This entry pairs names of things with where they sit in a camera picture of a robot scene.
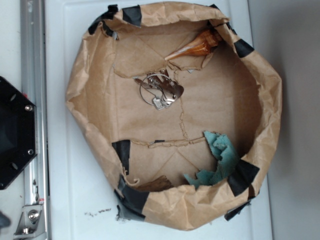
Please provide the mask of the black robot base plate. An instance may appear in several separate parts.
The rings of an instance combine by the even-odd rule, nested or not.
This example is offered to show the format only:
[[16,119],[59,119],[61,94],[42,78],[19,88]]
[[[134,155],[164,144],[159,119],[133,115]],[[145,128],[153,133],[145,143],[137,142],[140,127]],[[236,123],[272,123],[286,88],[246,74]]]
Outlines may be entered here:
[[37,155],[36,106],[0,78],[0,189],[5,190]]

